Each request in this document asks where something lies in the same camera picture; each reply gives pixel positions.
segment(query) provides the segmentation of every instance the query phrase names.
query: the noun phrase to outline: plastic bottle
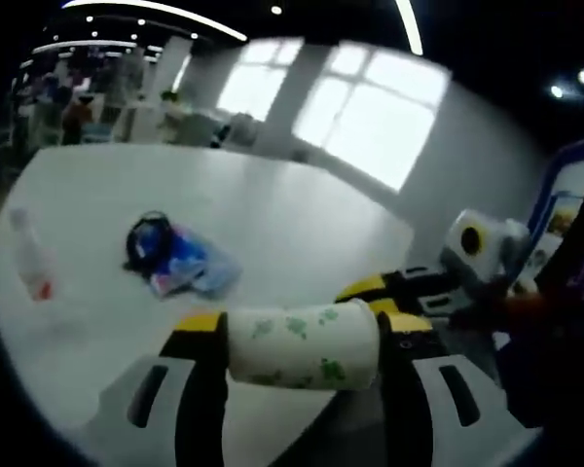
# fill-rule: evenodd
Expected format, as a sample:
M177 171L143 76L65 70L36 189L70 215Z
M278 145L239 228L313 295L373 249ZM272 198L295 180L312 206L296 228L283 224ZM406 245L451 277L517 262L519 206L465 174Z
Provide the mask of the plastic bottle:
M10 219L15 234L14 255L19 278L32 300L49 300L55 292L54 281L48 256L39 244L30 215L24 208L14 208Z

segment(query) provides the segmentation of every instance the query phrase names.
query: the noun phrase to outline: white paper cup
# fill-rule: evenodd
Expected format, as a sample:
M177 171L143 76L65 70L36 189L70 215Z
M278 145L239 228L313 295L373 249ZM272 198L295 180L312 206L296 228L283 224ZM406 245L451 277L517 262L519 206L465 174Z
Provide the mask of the white paper cup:
M306 389L362 389L379 365L379 328L360 300L228 312L229 370L238 381Z

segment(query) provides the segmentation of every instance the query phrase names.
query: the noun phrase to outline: window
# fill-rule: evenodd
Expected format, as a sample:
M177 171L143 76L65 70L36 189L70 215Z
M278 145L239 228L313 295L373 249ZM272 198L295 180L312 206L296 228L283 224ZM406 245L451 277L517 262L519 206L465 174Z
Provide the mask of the window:
M301 46L301 40L252 41L242 50L217 107L264 121Z
M400 190L449 82L407 55L343 44L326 62L294 134Z

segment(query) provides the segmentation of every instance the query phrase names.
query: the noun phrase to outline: black headphones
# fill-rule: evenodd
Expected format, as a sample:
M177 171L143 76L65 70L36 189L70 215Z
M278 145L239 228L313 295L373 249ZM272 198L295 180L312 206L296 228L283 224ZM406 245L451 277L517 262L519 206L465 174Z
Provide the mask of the black headphones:
M157 247L146 255L141 255L136 248L137 240L143 227L155 229L160 234ZM173 227L166 215L161 211L146 212L129 230L128 238L126 239L128 261L124 264L124 269L133 270L146 279L149 278L162 261L170 258L172 241Z

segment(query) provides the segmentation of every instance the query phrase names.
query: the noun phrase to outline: table surface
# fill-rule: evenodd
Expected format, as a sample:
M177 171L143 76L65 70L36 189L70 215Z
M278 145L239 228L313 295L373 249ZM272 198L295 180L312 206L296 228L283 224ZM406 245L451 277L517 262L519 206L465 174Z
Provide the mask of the table surface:
M8 210L31 212L51 255L56 296L32 303L13 260ZM158 300L122 270L145 211L205 235L243 268L221 302ZM194 306L325 304L350 282L402 267L408 225L322 169L204 148L100 144L45 149L0 213L0 333L24 388L58 430L88 421L99 392L156 354ZM268 465L334 393L230 381L228 466Z

